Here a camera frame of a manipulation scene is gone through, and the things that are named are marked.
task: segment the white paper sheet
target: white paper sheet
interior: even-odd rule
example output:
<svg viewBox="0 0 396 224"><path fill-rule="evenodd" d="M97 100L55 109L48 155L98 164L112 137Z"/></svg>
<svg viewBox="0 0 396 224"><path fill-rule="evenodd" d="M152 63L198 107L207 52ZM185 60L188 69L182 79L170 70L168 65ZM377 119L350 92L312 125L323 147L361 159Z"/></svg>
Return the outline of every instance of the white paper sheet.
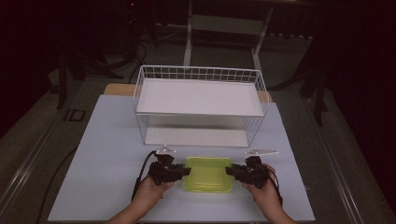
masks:
<svg viewBox="0 0 396 224"><path fill-rule="evenodd" d="M175 147L174 162L190 156L228 157L243 164L254 147L278 154L262 157L276 168L285 211L295 220L314 220L304 185L276 104L250 147ZM133 99L102 95L92 113L78 151L49 214L49 221L104 221L131 200L135 179L155 146L144 146L134 117ZM142 222L259 222L264 221L250 193L237 181L229 193L194 193L181 181L165 192Z"/></svg>

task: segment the wire rack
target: wire rack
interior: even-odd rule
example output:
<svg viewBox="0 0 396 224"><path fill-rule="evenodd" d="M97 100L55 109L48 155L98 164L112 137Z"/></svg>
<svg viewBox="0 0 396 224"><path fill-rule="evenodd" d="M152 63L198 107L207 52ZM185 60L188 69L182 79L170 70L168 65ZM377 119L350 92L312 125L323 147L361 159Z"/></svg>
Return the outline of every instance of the wire rack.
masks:
<svg viewBox="0 0 396 224"><path fill-rule="evenodd" d="M262 118L244 119L247 142L249 145L253 141L254 136L260 128L268 110L270 97L265 89L262 72L260 70L225 67L142 65L140 67L139 76L136 81L136 88L134 90L135 112L139 105L140 95L146 78L254 83L264 116ZM136 117L143 141L145 142L150 115L141 115L136 113Z"/></svg>

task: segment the white board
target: white board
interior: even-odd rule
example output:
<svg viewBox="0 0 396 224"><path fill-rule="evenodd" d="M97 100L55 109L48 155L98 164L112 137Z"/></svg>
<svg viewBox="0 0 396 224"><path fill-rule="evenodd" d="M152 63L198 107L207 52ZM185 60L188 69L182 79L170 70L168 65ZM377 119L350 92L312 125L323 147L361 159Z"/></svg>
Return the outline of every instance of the white board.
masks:
<svg viewBox="0 0 396 224"><path fill-rule="evenodd" d="M254 83L145 78L137 114L263 117Z"/></svg>

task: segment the green plastic container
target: green plastic container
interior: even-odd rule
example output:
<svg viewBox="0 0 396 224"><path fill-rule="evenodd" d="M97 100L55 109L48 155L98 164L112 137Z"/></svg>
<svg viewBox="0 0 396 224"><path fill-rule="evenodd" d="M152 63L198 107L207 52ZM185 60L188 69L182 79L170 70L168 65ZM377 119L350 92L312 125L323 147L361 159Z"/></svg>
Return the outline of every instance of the green plastic container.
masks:
<svg viewBox="0 0 396 224"><path fill-rule="evenodd" d="M185 167L190 175L183 176L183 188L192 192L226 193L233 188L233 177L225 173L231 166L228 158L189 157Z"/></svg>

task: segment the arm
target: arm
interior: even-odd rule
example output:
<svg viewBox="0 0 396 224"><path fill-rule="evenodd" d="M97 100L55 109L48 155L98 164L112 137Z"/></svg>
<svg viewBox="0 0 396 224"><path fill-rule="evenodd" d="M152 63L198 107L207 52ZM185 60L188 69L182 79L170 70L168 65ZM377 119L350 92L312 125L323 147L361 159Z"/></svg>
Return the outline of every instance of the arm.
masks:
<svg viewBox="0 0 396 224"><path fill-rule="evenodd" d="M268 169L275 172L275 169L270 165L264 164ZM296 223L291 217L286 214L277 198L275 187L272 185L271 181L261 188L257 189L254 185L249 185L243 183L242 186L246 188L252 195L254 202L262 210L262 214L274 224L291 224Z"/></svg>
<svg viewBox="0 0 396 224"><path fill-rule="evenodd" d="M144 217L147 212L163 198L163 193L174 185L164 183L156 186L151 177L144 180L137 189L132 202L112 217L106 224L133 224Z"/></svg>

